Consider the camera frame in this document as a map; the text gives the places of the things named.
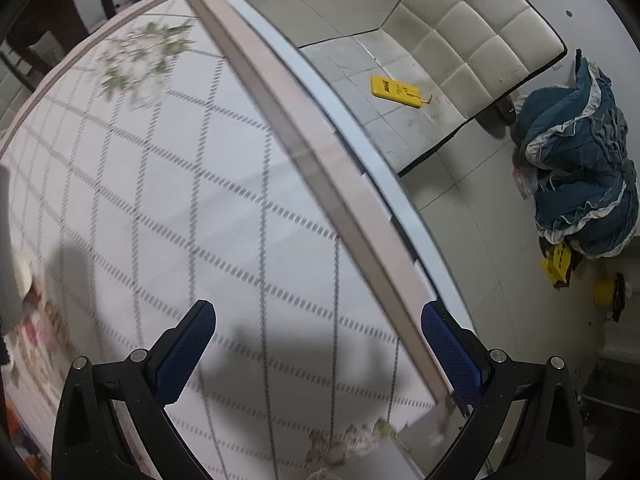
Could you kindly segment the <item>blue ruffled blanket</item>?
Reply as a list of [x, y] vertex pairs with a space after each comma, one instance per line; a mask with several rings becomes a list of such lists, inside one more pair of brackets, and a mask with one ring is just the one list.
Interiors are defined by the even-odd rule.
[[566, 243], [591, 260], [619, 255], [636, 234], [637, 171], [627, 152], [628, 124], [612, 80], [576, 52], [574, 84], [524, 99], [513, 142], [536, 171], [538, 236]]

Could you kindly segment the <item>grey plastic mug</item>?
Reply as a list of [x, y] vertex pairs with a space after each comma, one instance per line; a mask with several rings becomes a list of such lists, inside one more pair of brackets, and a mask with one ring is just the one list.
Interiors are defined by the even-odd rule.
[[0, 308], [1, 335], [21, 322], [24, 298], [18, 290], [9, 224], [10, 173], [1, 167], [0, 180]]

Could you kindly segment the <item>floral patterned tablecloth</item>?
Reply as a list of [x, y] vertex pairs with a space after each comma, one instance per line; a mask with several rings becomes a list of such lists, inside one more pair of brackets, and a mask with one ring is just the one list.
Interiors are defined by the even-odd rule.
[[217, 479], [301, 479], [309, 451], [450, 393], [419, 328], [457, 300], [396, 176], [244, 0], [145, 0], [1, 129], [10, 246], [34, 282], [3, 371], [44, 456], [75, 356], [149, 347], [199, 299], [212, 341], [170, 420]]

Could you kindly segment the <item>yellow flat box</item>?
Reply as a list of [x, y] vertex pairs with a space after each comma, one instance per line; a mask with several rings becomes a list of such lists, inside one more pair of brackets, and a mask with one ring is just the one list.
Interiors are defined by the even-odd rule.
[[370, 90], [372, 96], [414, 108], [430, 104], [433, 99], [432, 96], [424, 98], [418, 87], [378, 75], [370, 77]]

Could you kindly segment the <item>white padded chair right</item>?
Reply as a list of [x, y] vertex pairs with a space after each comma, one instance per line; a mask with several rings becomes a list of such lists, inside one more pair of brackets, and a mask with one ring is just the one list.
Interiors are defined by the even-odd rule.
[[[567, 48], [527, 0], [400, 0], [380, 27], [302, 52], [405, 174]], [[414, 108], [372, 96], [375, 75], [432, 102]]]

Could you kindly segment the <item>yellow package on floor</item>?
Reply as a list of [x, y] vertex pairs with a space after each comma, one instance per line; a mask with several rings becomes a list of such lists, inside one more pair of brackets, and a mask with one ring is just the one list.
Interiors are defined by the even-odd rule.
[[570, 286], [572, 252], [564, 242], [544, 248], [542, 270], [555, 289]]

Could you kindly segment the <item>dark wooden chair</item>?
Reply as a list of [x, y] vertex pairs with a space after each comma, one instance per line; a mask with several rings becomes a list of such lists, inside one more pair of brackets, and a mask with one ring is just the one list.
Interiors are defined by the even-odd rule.
[[[116, 15], [113, 0], [100, 0], [105, 17], [109, 20]], [[84, 41], [89, 35], [74, 0], [25, 0], [18, 5], [2, 40], [39, 73], [47, 75], [52, 68], [30, 47], [36, 44], [46, 32], [67, 54], [73, 47]]]

